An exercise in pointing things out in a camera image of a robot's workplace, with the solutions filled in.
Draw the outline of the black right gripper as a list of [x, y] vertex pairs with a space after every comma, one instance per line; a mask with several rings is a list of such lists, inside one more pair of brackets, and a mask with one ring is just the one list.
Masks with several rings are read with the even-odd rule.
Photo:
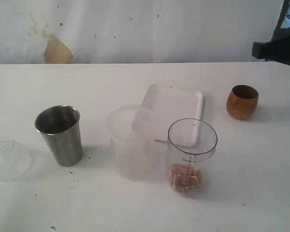
[[290, 27], [277, 30], [270, 42], [254, 42], [252, 56], [290, 66]]

